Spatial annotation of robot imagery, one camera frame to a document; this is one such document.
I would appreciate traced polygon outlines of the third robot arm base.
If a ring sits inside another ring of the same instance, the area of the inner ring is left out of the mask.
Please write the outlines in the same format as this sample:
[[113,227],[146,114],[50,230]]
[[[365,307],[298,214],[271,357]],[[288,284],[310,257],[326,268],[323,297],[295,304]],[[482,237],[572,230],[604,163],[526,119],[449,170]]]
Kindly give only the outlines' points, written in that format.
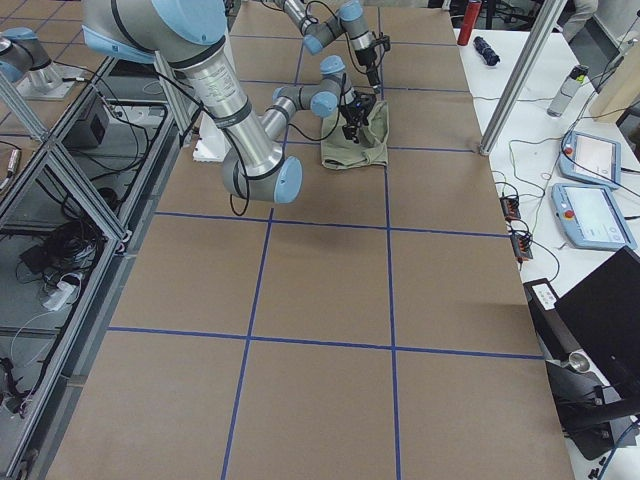
[[84,81],[83,72],[54,63],[30,28],[1,32],[1,73],[26,99],[64,99],[76,82]]

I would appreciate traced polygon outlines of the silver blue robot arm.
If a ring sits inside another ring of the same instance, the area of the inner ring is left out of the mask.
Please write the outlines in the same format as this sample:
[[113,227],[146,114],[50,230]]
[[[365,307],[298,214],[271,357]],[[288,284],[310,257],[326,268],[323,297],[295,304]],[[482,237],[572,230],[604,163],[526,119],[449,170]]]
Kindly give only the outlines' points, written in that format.
[[311,55],[344,36],[354,68],[366,76],[374,93],[381,92],[380,67],[391,42],[388,35],[370,28],[359,1],[346,1],[336,11],[323,1],[286,0],[274,5],[296,25]]
[[227,137],[232,153],[223,162],[227,191],[244,200],[294,201],[303,182],[300,160],[277,141],[299,111],[345,120],[346,139],[359,140],[376,102],[352,85],[342,59],[325,58],[317,85],[282,87],[258,116],[224,53],[227,19],[221,1],[86,1],[86,45],[104,55],[140,64],[162,56],[185,75],[197,102]]

